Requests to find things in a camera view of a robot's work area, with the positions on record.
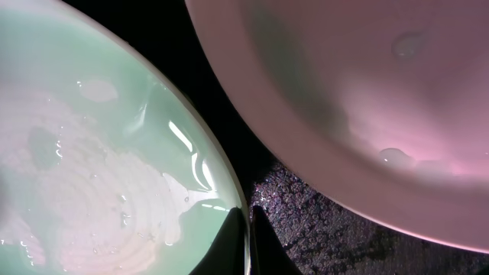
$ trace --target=speckled surface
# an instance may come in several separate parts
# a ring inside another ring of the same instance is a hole
[[[489,255],[422,241],[362,218],[308,187],[281,163],[254,184],[289,257],[304,274],[475,274]]]

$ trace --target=pink bowl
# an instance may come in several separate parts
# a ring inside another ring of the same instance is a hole
[[[236,109],[309,185],[489,252],[489,2],[186,3]]]

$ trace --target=ceramic bowl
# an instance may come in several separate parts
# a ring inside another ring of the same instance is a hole
[[[188,274],[247,209],[196,110],[62,2],[0,18],[2,273]]]
[[[489,4],[186,0],[219,82],[308,184],[489,252]]]

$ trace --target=water droplet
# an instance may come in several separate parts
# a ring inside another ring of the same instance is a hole
[[[383,149],[379,157],[386,166],[394,169],[408,169],[413,165],[413,158],[397,148]]]
[[[394,39],[392,54],[400,60],[408,60],[418,54],[423,44],[423,36],[419,32],[406,32]]]
[[[127,202],[127,201],[128,201],[128,200],[125,198],[125,196],[124,196],[124,195],[120,195],[120,196],[118,197],[118,199],[119,199],[119,202],[122,202],[122,203],[124,203],[124,202]]]

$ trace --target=green bowl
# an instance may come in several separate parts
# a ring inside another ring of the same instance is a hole
[[[246,209],[196,110],[62,2],[0,18],[1,273],[188,274]]]

